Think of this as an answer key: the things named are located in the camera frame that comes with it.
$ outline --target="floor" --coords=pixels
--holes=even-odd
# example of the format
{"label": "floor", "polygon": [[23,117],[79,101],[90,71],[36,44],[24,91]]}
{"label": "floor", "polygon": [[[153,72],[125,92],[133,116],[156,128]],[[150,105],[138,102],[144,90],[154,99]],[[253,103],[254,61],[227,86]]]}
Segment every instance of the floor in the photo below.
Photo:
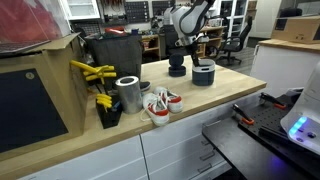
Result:
{"label": "floor", "polygon": [[239,65],[238,62],[235,62],[234,64],[228,66],[227,65],[227,60],[222,60],[217,63],[217,65],[226,67],[228,69],[232,69],[234,71],[237,71],[239,73],[245,74],[245,75],[250,75],[251,68],[252,68],[252,63],[254,59],[254,48],[251,47],[246,47],[240,52],[232,53],[232,56],[235,56],[238,59],[242,60],[242,63]]}

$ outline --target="black mat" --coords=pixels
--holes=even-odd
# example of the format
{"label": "black mat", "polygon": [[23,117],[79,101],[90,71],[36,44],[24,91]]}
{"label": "black mat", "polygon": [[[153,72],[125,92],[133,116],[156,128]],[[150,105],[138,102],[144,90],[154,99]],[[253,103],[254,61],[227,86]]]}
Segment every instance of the black mat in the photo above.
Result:
{"label": "black mat", "polygon": [[0,74],[0,153],[68,132],[35,69]]}
{"label": "black mat", "polygon": [[278,100],[288,104],[289,107],[281,110],[270,103],[266,103],[263,106],[246,110],[246,113],[254,119],[255,124],[249,126],[241,121],[239,127],[256,140],[271,147],[281,157],[294,163],[313,177],[320,179],[320,156],[292,143],[280,125],[280,120],[293,106],[290,98],[281,96]]}

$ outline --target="white sneaker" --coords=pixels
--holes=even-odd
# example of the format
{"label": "white sneaker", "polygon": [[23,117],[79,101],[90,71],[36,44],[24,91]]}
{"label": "white sneaker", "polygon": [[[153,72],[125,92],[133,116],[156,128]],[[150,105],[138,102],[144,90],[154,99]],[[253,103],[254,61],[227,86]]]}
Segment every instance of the white sneaker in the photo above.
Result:
{"label": "white sneaker", "polygon": [[153,123],[164,126],[169,122],[169,111],[161,97],[152,93],[143,96],[143,108],[149,114]]}
{"label": "white sneaker", "polygon": [[170,112],[179,113],[182,111],[182,98],[179,95],[161,86],[156,87],[153,93],[162,97],[163,102]]}

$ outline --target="yellow clamp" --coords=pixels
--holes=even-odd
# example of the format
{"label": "yellow clamp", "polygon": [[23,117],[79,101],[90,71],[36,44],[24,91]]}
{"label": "yellow clamp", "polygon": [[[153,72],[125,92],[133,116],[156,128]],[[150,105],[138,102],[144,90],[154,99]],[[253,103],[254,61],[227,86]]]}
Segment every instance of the yellow clamp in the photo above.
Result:
{"label": "yellow clamp", "polygon": [[114,66],[105,65],[105,66],[100,66],[100,67],[94,68],[94,67],[88,66],[86,64],[83,64],[81,62],[75,61],[75,60],[71,60],[70,64],[85,70],[83,72],[83,74],[85,76],[87,76],[86,81],[91,81],[91,80],[95,80],[95,79],[100,78],[101,83],[105,84],[105,82],[104,82],[105,77],[116,77],[117,76],[117,74],[115,72],[105,72],[105,71],[114,70]]}
{"label": "yellow clamp", "polygon": [[103,105],[105,108],[112,107],[111,97],[105,94],[97,94],[97,103]]}

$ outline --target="machine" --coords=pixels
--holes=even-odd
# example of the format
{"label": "machine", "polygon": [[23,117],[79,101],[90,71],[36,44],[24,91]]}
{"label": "machine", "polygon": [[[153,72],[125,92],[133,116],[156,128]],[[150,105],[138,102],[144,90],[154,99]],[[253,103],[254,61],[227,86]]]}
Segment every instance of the machine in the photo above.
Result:
{"label": "machine", "polygon": [[320,155],[320,63],[291,111],[281,119],[288,138]]}
{"label": "machine", "polygon": [[207,36],[199,36],[200,30],[210,19],[207,13],[215,0],[197,0],[192,7],[174,7],[171,10],[171,18],[179,40],[177,46],[185,46],[191,55],[194,66],[198,67],[199,59],[196,53],[198,42],[208,42]]}

